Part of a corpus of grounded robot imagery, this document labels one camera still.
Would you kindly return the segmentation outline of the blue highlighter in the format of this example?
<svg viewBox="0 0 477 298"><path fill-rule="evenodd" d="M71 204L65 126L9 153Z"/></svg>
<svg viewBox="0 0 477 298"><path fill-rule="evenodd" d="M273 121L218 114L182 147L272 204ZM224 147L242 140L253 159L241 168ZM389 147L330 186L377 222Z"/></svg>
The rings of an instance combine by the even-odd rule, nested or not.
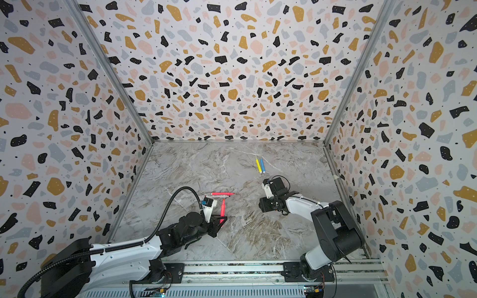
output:
<svg viewBox="0 0 477 298"><path fill-rule="evenodd" d="M264 164L263 159L260 159L260 167L261 167L262 173L266 173L265 164Z"/></svg>

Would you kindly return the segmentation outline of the yellow highlighter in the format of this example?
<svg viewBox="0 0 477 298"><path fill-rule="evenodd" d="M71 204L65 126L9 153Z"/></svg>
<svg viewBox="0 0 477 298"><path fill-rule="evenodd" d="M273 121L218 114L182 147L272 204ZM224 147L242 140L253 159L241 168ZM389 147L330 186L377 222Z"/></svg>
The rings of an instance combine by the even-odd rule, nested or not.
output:
<svg viewBox="0 0 477 298"><path fill-rule="evenodd" d="M256 161L256 165L257 165L258 172L259 172L259 173L262 173L262 167L261 167L261 164L260 164L259 159L256 159L255 161Z"/></svg>

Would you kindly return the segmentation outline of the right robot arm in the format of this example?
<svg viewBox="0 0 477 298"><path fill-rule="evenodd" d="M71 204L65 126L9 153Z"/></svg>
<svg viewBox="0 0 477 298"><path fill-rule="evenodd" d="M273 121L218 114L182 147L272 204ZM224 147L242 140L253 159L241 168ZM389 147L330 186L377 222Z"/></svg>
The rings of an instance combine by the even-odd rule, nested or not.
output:
<svg viewBox="0 0 477 298"><path fill-rule="evenodd" d="M300 258L301 275L307 280L320 277L319 270L337 262L356 250L365 241L360 229L342 201L315 202L293 191L282 196L262 197L260 210L295 214L314 225L318 245Z"/></svg>

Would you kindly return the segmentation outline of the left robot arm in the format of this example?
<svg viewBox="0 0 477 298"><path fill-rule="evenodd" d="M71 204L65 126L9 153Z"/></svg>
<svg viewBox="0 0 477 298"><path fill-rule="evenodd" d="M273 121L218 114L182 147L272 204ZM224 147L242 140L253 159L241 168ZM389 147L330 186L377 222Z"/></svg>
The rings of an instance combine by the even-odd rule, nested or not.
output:
<svg viewBox="0 0 477 298"><path fill-rule="evenodd" d="M158 279L165 271L161 262L187 248L203 236L216 237L227 217L190 212L155 233L150 241L131 240L92 245L82 238L42 266L40 277L43 298L75 298L100 286Z"/></svg>

